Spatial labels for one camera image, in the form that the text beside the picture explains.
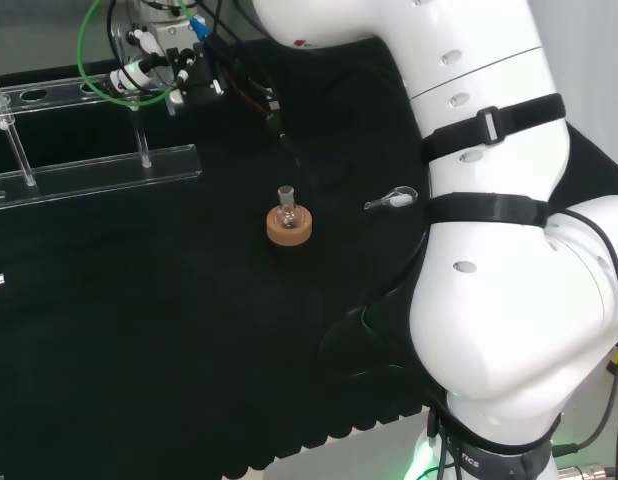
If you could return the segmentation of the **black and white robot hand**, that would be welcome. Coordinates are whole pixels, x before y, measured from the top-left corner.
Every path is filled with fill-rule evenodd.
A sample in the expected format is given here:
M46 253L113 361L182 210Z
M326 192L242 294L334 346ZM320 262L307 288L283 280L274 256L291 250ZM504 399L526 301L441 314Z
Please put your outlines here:
M280 103L273 87L231 53L224 41L213 37L209 43L196 42L183 50L165 49L152 34L136 29L128 32L126 42L139 53L126 57L117 52L120 67L103 81L107 94L141 100L167 92L172 114L233 98L263 116L273 134L282 133Z

